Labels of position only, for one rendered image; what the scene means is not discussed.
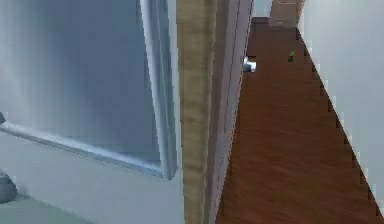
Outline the light wooden cupboard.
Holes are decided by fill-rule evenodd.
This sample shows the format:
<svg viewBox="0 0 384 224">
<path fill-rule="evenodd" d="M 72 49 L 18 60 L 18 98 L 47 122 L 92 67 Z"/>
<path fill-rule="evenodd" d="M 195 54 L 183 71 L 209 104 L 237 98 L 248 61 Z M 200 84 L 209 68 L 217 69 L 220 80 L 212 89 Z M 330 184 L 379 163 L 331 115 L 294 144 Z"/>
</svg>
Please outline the light wooden cupboard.
<svg viewBox="0 0 384 224">
<path fill-rule="evenodd" d="M 218 0 L 177 0 L 185 224 L 203 224 Z"/>
</svg>

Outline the small white blue object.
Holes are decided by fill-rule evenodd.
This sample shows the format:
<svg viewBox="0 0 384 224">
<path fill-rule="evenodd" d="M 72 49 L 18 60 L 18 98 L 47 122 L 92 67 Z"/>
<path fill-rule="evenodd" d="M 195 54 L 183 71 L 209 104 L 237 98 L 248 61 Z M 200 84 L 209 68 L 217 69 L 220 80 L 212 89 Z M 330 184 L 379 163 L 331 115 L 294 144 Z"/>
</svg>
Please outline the small white blue object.
<svg viewBox="0 0 384 224">
<path fill-rule="evenodd" d="M 243 59 L 243 71 L 244 72 L 255 72 L 257 68 L 257 63 L 250 61 L 247 56 Z"/>
</svg>

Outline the light brown wooden cabinet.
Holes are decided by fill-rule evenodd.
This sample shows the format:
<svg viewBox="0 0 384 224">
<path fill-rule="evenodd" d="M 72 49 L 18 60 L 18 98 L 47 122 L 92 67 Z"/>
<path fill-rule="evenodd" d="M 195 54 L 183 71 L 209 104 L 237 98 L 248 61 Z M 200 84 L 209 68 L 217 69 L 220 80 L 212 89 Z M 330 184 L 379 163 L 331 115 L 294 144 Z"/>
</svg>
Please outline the light brown wooden cabinet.
<svg viewBox="0 0 384 224">
<path fill-rule="evenodd" d="M 269 24 L 271 26 L 296 27 L 304 2 L 305 0 L 273 0 Z"/>
</svg>

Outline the dark grey round object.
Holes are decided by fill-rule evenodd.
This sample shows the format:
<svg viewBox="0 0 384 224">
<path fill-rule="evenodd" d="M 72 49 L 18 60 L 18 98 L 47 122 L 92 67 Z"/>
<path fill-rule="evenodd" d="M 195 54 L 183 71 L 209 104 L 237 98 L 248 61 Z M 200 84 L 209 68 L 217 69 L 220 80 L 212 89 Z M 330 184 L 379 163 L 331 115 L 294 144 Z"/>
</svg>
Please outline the dark grey round object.
<svg viewBox="0 0 384 224">
<path fill-rule="evenodd" d="M 12 179 L 0 171 L 0 204 L 13 201 L 17 196 L 17 188 Z"/>
</svg>

